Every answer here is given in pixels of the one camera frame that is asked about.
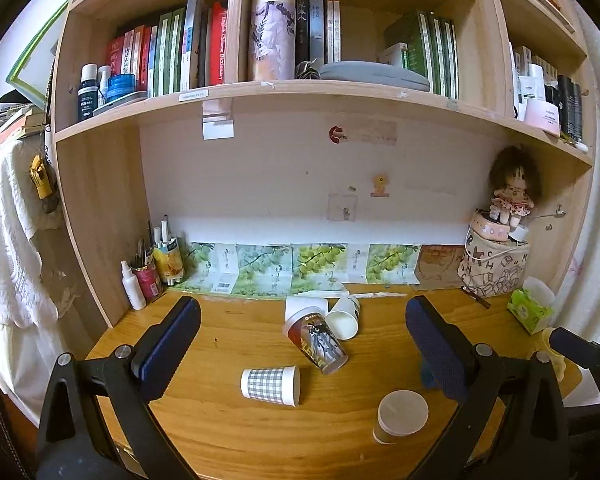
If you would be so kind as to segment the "brown sleeved paper cup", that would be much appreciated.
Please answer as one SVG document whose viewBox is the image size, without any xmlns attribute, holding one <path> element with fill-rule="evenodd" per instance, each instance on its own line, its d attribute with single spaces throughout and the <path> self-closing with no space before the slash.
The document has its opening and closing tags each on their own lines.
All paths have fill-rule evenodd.
<svg viewBox="0 0 600 480">
<path fill-rule="evenodd" d="M 378 405 L 374 440 L 382 445 L 396 443 L 422 430 L 428 417 L 428 403 L 419 393 L 411 390 L 390 392 Z"/>
</svg>

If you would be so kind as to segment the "blue plastic cup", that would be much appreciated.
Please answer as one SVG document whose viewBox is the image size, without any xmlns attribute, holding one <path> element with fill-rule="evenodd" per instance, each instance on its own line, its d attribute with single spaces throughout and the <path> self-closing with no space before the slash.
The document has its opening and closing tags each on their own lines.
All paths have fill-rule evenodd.
<svg viewBox="0 0 600 480">
<path fill-rule="evenodd" d="M 426 361 L 420 362 L 420 380 L 426 389 L 435 389 L 438 384 Z"/>
</svg>

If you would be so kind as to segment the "checkered white paper cup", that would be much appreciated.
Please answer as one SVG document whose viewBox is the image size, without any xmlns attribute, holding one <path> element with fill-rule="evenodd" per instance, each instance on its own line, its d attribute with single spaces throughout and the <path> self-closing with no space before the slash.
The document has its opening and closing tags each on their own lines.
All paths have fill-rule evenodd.
<svg viewBox="0 0 600 480">
<path fill-rule="evenodd" d="M 296 366 L 247 368 L 240 391 L 246 399 L 296 408 L 300 404 L 300 370 Z"/>
</svg>

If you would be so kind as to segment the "black pen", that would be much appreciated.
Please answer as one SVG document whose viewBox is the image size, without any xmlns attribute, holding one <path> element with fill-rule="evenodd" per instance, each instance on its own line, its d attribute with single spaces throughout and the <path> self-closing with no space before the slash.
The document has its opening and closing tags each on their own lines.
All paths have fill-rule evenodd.
<svg viewBox="0 0 600 480">
<path fill-rule="evenodd" d="M 483 306 L 486 309 L 490 309 L 490 307 L 491 307 L 490 302 L 486 301 L 484 298 L 480 297 L 478 294 L 476 294 L 475 292 L 473 292 L 467 286 L 461 287 L 460 290 L 462 292 L 464 292 L 466 295 L 468 295 L 469 297 L 471 297 L 473 300 L 475 300 L 475 302 L 478 302 L 478 304 L 480 304 L 480 306 Z"/>
</svg>

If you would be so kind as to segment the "white spray bottle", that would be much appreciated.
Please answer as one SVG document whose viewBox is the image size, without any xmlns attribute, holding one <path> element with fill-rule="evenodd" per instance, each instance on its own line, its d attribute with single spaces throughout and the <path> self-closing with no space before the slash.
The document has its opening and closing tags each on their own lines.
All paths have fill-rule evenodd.
<svg viewBox="0 0 600 480">
<path fill-rule="evenodd" d="M 146 299 L 140 288 L 140 282 L 126 260 L 121 261 L 122 285 L 133 310 L 146 307 Z"/>
</svg>

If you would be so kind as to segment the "white hanging cloth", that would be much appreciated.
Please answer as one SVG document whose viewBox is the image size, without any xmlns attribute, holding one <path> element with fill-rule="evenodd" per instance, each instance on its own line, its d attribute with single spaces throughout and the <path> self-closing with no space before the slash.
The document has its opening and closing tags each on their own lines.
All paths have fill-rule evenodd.
<svg viewBox="0 0 600 480">
<path fill-rule="evenodd" d="M 59 320 L 72 304 L 71 292 L 54 303 L 33 243 L 36 233 L 60 227 L 59 214 L 44 212 L 30 178 L 36 154 L 32 141 L 0 146 L 0 392 L 33 425 L 40 423 L 56 360 L 69 350 Z"/>
</svg>

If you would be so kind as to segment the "red pen holder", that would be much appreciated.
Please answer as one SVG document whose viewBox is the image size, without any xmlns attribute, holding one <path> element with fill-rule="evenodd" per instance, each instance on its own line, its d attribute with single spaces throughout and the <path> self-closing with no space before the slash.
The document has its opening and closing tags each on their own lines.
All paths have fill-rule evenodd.
<svg viewBox="0 0 600 480">
<path fill-rule="evenodd" d="M 132 259 L 132 271 L 147 302 L 153 302 L 163 293 L 162 283 L 154 259 L 154 250 L 140 238 L 136 243 L 136 253 Z"/>
</svg>

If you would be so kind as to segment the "pink round box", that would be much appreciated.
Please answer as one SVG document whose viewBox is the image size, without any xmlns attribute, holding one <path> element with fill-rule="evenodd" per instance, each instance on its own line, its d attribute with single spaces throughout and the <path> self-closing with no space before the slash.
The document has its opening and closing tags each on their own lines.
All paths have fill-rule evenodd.
<svg viewBox="0 0 600 480">
<path fill-rule="evenodd" d="M 478 210 L 471 218 L 471 229 L 484 240 L 504 243 L 508 240 L 510 226 L 499 221 L 492 220 L 483 211 Z"/>
</svg>

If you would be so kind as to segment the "brown cardboard sheet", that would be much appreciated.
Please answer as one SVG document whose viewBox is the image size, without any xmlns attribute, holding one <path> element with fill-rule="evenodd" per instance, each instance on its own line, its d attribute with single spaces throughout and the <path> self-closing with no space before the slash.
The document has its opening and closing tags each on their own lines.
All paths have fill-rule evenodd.
<svg viewBox="0 0 600 480">
<path fill-rule="evenodd" d="M 422 245 L 415 275 L 418 290 L 456 289 L 463 285 L 457 275 L 465 255 L 462 245 Z"/>
</svg>

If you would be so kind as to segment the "yellow printed can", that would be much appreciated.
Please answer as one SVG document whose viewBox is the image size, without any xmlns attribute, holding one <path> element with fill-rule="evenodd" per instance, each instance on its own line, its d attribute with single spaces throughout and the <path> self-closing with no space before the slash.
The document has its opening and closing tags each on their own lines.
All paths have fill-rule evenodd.
<svg viewBox="0 0 600 480">
<path fill-rule="evenodd" d="M 160 280 L 166 286 L 180 284 L 184 278 L 184 264 L 178 239 L 171 233 L 169 218 L 165 214 L 154 227 L 154 256 Z"/>
</svg>

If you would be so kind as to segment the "grape print paper sheets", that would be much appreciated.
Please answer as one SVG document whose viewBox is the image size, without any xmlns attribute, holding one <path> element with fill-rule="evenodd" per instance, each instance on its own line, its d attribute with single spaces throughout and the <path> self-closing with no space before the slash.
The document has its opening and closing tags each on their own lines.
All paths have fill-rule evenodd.
<svg viewBox="0 0 600 480">
<path fill-rule="evenodd" d="M 415 285 L 422 248 L 401 244 L 246 245 L 190 243 L 183 252 L 186 292 L 278 299 L 343 292 L 347 284 Z"/>
</svg>

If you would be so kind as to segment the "blue cream jar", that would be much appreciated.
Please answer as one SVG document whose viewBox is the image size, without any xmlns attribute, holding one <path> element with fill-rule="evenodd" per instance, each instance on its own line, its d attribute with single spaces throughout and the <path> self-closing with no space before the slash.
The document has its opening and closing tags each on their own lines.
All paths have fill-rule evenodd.
<svg viewBox="0 0 600 480">
<path fill-rule="evenodd" d="M 135 91 L 136 77 L 134 74 L 112 75 L 108 79 L 106 101 L 112 102 L 114 100 L 123 98 L 128 94 L 134 93 Z"/>
</svg>

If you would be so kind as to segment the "green book set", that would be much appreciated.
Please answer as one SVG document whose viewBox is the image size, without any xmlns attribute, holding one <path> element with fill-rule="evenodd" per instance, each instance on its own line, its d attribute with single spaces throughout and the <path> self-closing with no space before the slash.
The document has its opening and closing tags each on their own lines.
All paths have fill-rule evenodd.
<svg viewBox="0 0 600 480">
<path fill-rule="evenodd" d="M 411 10 L 389 25 L 382 36 L 387 47 L 399 42 L 406 45 L 406 68 L 426 77 L 430 92 L 451 99 L 460 96 L 460 62 L 452 18 Z"/>
</svg>

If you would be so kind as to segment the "red dictionary book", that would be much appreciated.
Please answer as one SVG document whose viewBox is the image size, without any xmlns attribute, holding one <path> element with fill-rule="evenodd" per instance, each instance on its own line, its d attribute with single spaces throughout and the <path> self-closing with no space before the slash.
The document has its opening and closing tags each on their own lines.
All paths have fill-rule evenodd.
<svg viewBox="0 0 600 480">
<path fill-rule="evenodd" d="M 212 6 L 210 42 L 210 84 L 216 86 L 224 82 L 225 45 L 227 12 L 222 3 Z"/>
</svg>

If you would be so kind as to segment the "white tall cylinder box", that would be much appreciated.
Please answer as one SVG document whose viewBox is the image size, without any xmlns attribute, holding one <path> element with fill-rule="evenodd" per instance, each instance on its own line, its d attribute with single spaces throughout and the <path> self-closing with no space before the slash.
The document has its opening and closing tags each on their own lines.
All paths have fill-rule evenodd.
<svg viewBox="0 0 600 480">
<path fill-rule="evenodd" d="M 296 0 L 252 0 L 249 76 L 254 81 L 294 79 Z"/>
</svg>

